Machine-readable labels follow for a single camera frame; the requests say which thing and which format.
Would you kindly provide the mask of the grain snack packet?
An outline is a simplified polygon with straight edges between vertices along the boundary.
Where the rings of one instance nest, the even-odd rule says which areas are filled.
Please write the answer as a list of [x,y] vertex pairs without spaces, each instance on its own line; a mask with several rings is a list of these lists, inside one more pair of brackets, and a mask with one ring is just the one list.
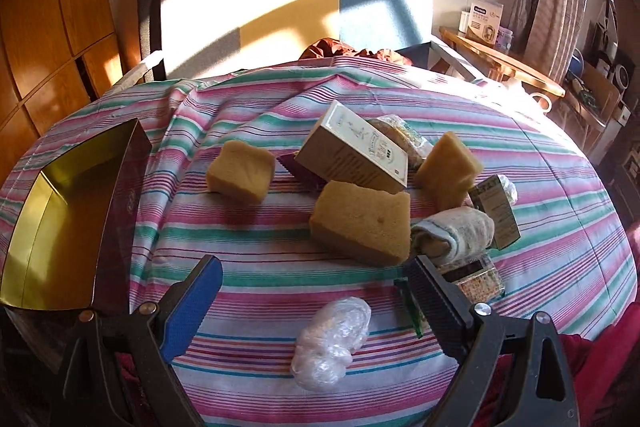
[[442,277],[454,284],[475,303],[492,303],[504,295],[502,278],[488,255],[464,259],[437,268]]

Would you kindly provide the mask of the small green white carton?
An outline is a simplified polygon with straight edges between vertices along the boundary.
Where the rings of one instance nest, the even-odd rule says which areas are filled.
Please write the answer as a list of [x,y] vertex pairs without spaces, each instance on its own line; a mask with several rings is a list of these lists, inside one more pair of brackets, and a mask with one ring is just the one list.
[[494,174],[473,186],[470,197],[474,207],[494,221],[495,233],[491,247],[503,249],[520,239],[521,233],[498,176]]

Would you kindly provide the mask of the large yellow sponge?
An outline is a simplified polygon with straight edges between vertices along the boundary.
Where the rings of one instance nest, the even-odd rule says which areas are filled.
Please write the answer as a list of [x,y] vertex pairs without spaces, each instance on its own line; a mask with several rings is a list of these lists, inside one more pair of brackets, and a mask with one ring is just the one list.
[[410,254],[410,195],[331,181],[309,228],[315,241],[366,265],[401,265]]

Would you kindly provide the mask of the white plastic bag ball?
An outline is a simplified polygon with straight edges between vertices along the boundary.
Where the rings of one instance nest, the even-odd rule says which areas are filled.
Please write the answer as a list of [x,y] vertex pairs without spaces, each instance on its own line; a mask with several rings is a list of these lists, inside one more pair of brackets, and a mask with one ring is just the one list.
[[515,184],[504,174],[499,174],[498,178],[504,194],[506,194],[506,199],[510,202],[511,206],[514,206],[518,202],[518,190],[516,189]]

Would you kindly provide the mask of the clear plastic bag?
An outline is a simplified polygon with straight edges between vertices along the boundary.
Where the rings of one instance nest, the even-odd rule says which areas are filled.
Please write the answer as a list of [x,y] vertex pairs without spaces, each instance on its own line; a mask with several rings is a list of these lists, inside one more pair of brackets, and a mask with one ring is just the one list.
[[328,391],[352,365],[369,336],[371,308],[361,298],[331,301],[299,333],[290,371],[299,387]]

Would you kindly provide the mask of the packaged bread snack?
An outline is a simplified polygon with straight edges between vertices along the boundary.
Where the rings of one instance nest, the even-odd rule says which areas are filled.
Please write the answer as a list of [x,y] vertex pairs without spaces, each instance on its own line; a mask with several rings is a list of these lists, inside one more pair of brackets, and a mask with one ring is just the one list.
[[406,152],[411,170],[418,170],[433,150],[433,145],[422,134],[397,115],[371,118],[368,123]]

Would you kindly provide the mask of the cream tea carton box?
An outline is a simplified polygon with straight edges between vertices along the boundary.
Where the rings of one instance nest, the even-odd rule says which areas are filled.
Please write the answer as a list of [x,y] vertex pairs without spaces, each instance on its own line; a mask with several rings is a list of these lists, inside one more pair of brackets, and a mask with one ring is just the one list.
[[341,181],[390,194],[405,191],[408,155],[339,101],[333,101],[295,154],[326,182]]

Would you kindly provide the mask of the square yellow sponge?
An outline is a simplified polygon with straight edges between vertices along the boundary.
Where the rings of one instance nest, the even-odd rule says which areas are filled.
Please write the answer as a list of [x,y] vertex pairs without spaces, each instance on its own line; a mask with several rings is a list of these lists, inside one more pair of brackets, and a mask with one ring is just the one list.
[[206,171],[209,192],[243,204],[260,204],[268,194],[276,158],[262,148],[240,140],[224,143]]

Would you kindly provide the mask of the gold tin box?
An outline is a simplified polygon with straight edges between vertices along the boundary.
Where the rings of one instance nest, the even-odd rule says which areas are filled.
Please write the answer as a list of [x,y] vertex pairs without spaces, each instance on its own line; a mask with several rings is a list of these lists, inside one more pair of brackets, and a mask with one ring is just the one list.
[[4,305],[34,311],[129,311],[134,227],[151,143],[129,119],[45,165],[11,235]]

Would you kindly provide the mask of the purple foil wrapper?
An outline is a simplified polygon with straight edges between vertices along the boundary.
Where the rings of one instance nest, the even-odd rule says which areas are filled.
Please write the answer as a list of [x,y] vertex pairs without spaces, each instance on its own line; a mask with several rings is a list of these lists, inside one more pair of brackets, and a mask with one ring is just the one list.
[[299,164],[295,153],[280,155],[277,157],[277,161],[288,173],[294,176],[297,182],[308,188],[309,191],[321,192],[323,187],[326,186],[325,179]]

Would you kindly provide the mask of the white mug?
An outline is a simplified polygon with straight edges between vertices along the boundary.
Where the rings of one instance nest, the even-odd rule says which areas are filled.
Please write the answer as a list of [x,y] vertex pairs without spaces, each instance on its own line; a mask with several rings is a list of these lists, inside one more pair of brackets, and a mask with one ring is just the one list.
[[529,95],[529,98],[531,98],[537,104],[541,112],[544,114],[548,114],[552,109],[553,102],[551,101],[551,98],[549,98],[547,95],[543,93],[540,93],[540,92],[531,93]]

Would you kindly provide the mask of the white blue product box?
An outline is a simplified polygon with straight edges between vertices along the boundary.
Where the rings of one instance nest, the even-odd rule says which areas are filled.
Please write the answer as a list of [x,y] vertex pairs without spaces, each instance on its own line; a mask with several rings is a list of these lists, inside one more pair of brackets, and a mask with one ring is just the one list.
[[484,46],[494,46],[502,19],[503,5],[485,0],[471,3],[465,35]]

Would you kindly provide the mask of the dark red clothes heap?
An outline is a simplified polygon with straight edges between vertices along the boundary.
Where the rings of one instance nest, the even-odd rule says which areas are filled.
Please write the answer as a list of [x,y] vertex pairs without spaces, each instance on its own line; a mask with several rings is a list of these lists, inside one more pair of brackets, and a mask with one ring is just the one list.
[[390,49],[379,49],[377,51],[371,51],[368,49],[357,50],[343,41],[333,38],[321,38],[316,42],[311,43],[303,50],[303,53],[300,54],[299,58],[301,60],[314,60],[315,58],[336,56],[370,58],[371,60],[396,65],[412,65],[410,58],[405,57],[396,51]]

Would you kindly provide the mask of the wooden wardrobe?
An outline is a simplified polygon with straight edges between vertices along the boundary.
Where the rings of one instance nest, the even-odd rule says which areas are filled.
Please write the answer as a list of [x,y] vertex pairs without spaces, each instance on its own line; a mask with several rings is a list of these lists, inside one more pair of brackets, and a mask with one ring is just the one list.
[[110,0],[1,0],[1,174],[122,77]]

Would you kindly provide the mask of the sunlit bed mattress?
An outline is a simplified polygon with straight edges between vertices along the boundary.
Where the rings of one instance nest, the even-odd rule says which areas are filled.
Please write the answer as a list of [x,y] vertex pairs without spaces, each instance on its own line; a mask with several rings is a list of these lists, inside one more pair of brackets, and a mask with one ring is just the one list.
[[160,0],[166,74],[206,78],[292,62],[321,38],[356,50],[432,38],[434,0]]

